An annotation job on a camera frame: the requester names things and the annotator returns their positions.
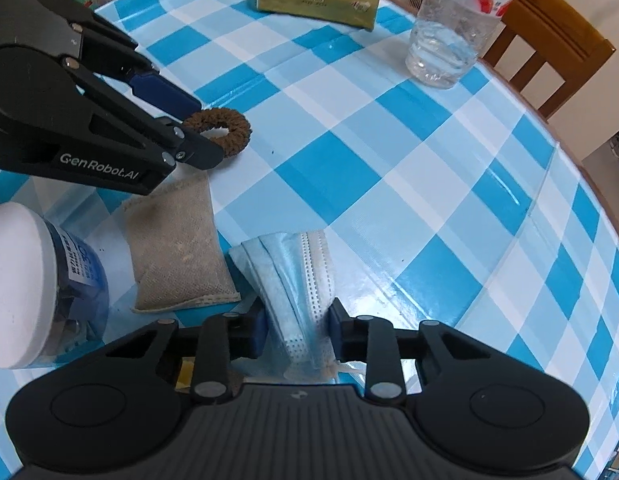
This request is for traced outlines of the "brown hair scrunchie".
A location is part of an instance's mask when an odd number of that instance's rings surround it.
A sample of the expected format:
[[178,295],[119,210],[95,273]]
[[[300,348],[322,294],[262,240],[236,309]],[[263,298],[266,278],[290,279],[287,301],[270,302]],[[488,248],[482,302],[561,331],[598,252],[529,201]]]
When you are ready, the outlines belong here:
[[252,126],[246,117],[228,107],[200,110],[188,117],[183,125],[219,146],[224,158],[240,154],[252,136]]

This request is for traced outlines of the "grey fabric sachet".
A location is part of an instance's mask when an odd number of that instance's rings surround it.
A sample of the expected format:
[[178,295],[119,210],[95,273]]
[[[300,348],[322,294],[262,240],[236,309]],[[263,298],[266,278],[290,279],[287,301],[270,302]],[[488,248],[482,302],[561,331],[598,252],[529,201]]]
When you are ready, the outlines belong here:
[[207,174],[170,182],[124,203],[137,298],[154,314],[241,299],[221,252]]

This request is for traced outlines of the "blue face mask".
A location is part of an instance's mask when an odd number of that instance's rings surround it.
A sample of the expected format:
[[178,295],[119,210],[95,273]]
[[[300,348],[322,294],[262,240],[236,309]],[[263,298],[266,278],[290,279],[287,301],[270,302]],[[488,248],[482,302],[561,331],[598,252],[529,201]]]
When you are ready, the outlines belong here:
[[325,232],[266,234],[229,256],[265,304],[268,324],[262,355],[233,362],[239,373],[249,382],[361,385],[364,365],[340,363],[329,337],[337,280]]

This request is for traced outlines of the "blue checkered tablecloth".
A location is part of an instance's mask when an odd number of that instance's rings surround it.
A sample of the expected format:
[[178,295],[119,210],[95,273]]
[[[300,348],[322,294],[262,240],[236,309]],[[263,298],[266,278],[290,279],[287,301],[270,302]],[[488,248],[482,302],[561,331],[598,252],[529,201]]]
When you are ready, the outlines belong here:
[[619,238],[548,129],[493,75],[418,86],[407,15],[372,32],[250,0],[122,0],[104,12],[241,110],[252,145],[210,180],[221,243],[321,228],[352,314],[438,318],[571,384],[590,427],[576,470],[619,467]]

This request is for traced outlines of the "white lid plastic jar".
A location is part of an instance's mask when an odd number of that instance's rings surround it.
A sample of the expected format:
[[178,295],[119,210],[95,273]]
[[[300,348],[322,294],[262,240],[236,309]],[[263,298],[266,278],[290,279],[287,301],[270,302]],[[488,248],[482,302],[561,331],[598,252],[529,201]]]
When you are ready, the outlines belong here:
[[109,304],[88,244],[24,205],[0,205],[0,368],[62,364],[96,349]]

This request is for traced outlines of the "clear plastic water bottle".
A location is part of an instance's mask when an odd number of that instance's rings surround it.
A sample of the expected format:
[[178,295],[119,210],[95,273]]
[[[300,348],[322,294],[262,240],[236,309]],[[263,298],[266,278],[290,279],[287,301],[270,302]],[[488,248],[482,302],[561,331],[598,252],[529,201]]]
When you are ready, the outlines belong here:
[[406,66],[422,84],[449,89],[477,62],[513,0],[422,0]]

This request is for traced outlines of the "wooden chair far side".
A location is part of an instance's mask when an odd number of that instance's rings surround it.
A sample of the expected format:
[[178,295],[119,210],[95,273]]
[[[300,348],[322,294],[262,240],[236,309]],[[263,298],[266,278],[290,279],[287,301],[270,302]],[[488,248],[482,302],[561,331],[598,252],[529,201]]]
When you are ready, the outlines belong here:
[[541,104],[538,114],[548,119],[581,90],[614,54],[612,42],[564,0],[513,0],[503,15],[505,28],[483,56],[496,66],[519,37],[533,55],[509,79],[522,91],[546,65],[561,78],[561,86]]

